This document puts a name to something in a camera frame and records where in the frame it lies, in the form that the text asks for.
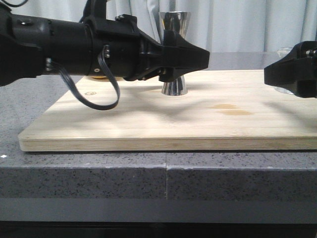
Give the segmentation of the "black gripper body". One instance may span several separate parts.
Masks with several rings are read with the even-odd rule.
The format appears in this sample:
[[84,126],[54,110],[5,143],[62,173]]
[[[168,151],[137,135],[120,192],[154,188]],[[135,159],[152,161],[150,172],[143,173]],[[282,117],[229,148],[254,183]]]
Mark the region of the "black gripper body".
[[163,73],[163,45],[137,27],[135,16],[124,14],[107,20],[104,14],[89,14],[84,16],[84,26],[91,40],[86,75],[98,75],[94,70],[101,67],[99,54],[104,54],[114,76],[127,81],[147,80]]

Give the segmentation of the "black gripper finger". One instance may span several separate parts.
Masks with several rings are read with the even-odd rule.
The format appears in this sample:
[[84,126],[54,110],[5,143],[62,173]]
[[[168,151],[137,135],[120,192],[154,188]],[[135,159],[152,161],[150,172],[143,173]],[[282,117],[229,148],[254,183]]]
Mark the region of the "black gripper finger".
[[317,43],[303,41],[279,61],[264,68],[264,83],[301,98],[317,96]]
[[162,56],[160,58],[159,81],[173,82],[193,71],[206,69],[209,65],[209,51],[192,45],[179,33],[164,30]]

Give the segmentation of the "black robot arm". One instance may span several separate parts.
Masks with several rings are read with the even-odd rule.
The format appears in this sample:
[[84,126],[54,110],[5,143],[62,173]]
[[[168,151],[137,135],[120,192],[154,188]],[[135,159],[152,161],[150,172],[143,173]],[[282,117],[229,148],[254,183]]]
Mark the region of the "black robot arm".
[[158,76],[171,82],[208,67],[208,51],[194,46],[174,31],[164,32],[158,43],[137,27],[137,18],[106,18],[106,1],[89,0],[82,22],[13,14],[0,6],[0,83],[42,74],[57,74],[47,59],[71,75],[101,75],[97,57],[106,48],[112,74],[127,81]]

